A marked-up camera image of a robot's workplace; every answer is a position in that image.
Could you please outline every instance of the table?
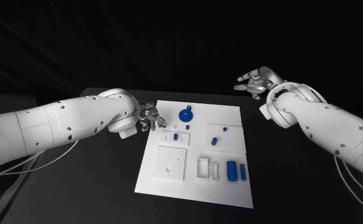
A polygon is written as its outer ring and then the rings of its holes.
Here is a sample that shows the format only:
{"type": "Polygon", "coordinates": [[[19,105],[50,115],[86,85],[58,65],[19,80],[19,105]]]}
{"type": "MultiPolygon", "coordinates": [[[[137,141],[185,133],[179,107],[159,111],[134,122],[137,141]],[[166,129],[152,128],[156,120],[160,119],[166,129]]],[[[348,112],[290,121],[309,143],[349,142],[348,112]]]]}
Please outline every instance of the table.
{"type": "MultiPolygon", "coordinates": [[[[81,96],[107,89],[88,88],[81,96]]],[[[32,172],[3,223],[358,223],[362,206],[339,177],[333,156],[300,126],[266,120],[251,97],[129,90],[142,101],[240,106],[254,209],[134,193],[149,132],[127,139],[104,130],[67,156],[32,172]]],[[[39,166],[71,145],[51,149],[39,166]]]]}

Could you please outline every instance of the black curtain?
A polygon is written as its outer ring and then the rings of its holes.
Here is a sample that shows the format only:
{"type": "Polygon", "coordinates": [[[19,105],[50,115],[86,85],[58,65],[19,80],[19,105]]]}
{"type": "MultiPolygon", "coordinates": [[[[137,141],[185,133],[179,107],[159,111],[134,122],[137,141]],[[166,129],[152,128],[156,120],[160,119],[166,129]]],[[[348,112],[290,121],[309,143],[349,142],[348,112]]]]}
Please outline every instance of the black curtain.
{"type": "Polygon", "coordinates": [[[2,0],[2,93],[87,87],[248,95],[268,66],[362,109],[362,0],[2,0]]]}

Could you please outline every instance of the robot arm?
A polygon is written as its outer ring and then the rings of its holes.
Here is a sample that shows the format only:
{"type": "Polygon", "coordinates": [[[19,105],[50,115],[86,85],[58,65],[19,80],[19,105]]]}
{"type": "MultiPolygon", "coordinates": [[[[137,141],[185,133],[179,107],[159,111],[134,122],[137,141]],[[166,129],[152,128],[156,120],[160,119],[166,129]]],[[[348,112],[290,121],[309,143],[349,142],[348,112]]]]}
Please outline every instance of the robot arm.
{"type": "Polygon", "coordinates": [[[284,128],[299,123],[307,137],[363,172],[363,119],[328,104],[312,87],[284,81],[267,67],[238,81],[247,79],[251,79],[250,84],[235,89],[251,92],[255,99],[270,90],[261,106],[266,118],[284,128]]]}
{"type": "Polygon", "coordinates": [[[142,130],[166,127],[152,103],[140,104],[123,89],[58,101],[29,110],[0,114],[0,164],[75,142],[109,127],[122,138],[142,130]]]}

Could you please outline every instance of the robotic hand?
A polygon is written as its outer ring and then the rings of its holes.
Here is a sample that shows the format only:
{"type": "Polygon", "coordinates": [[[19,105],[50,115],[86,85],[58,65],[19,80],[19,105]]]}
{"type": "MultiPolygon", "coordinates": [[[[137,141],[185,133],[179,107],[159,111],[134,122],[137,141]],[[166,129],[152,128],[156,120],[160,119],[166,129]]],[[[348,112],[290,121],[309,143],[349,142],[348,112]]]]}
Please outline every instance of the robotic hand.
{"type": "Polygon", "coordinates": [[[267,90],[267,103],[260,110],[270,120],[289,128],[300,124],[307,137],[332,154],[363,172],[363,119],[329,104],[307,85],[287,82],[268,68],[261,67],[238,78],[248,84],[235,86],[260,100],[267,90]]]}
{"type": "Polygon", "coordinates": [[[122,138],[166,127],[153,103],[140,103],[124,89],[54,102],[29,110],[0,114],[0,165],[16,158],[75,142],[109,127],[122,138]]]}

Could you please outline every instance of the blue object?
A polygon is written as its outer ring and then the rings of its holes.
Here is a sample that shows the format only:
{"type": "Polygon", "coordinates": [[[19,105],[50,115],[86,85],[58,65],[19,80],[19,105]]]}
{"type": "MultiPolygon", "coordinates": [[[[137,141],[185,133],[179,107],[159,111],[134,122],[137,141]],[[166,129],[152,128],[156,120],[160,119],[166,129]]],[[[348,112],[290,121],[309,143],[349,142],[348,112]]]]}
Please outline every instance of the blue object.
{"type": "Polygon", "coordinates": [[[217,143],[218,143],[218,138],[217,138],[217,137],[214,137],[214,140],[212,140],[212,145],[217,145],[217,143]]]}
{"type": "Polygon", "coordinates": [[[244,165],[244,164],[241,164],[241,165],[240,165],[240,167],[241,167],[241,179],[243,179],[243,180],[247,180],[245,165],[244,165]]]}
{"type": "Polygon", "coordinates": [[[232,182],[237,182],[238,177],[237,177],[237,162],[235,161],[227,162],[227,171],[228,171],[228,180],[232,182]]]}
{"type": "Polygon", "coordinates": [[[181,111],[179,119],[188,123],[194,119],[192,106],[188,105],[188,108],[181,111]]]}

